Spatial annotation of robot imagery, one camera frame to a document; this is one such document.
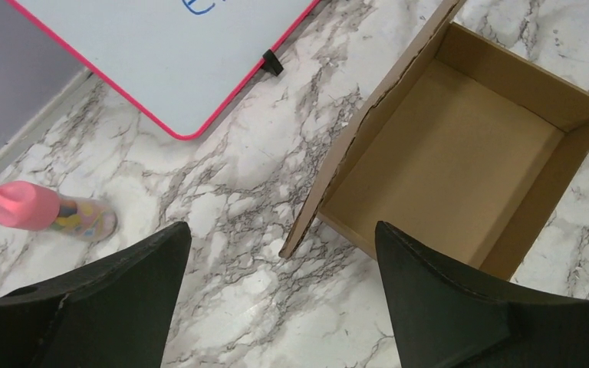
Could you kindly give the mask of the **brown cardboard box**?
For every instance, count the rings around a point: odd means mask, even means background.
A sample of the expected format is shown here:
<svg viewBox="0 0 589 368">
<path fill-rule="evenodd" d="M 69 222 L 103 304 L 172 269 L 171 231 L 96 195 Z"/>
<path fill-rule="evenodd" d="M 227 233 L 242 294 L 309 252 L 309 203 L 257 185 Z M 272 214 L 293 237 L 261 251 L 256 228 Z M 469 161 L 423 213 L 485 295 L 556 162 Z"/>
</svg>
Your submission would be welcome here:
<svg viewBox="0 0 589 368">
<path fill-rule="evenodd" d="M 444 1 L 328 151 L 280 251 L 315 219 L 371 257 L 379 221 L 497 278 L 589 152 L 589 93 L 456 24 Z"/>
</svg>

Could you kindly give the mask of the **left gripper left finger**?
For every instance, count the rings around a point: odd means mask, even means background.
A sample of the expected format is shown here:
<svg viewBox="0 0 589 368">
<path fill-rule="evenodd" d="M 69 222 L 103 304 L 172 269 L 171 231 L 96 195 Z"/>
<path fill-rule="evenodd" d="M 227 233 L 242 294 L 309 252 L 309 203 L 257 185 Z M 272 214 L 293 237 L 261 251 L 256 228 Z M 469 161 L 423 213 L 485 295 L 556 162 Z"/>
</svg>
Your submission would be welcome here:
<svg viewBox="0 0 589 368">
<path fill-rule="evenodd" d="M 0 297 L 0 367 L 158 367 L 186 270 L 185 222 Z"/>
</svg>

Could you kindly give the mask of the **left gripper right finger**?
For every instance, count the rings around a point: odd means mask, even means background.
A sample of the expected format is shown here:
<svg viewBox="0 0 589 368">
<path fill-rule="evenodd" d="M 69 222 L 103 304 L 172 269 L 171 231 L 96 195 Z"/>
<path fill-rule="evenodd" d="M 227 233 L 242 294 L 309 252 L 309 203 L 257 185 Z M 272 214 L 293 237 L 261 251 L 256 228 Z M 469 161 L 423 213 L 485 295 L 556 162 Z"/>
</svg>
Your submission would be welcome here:
<svg viewBox="0 0 589 368">
<path fill-rule="evenodd" d="M 404 367 L 589 367 L 589 300 L 495 278 L 387 222 L 377 262 Z"/>
</svg>

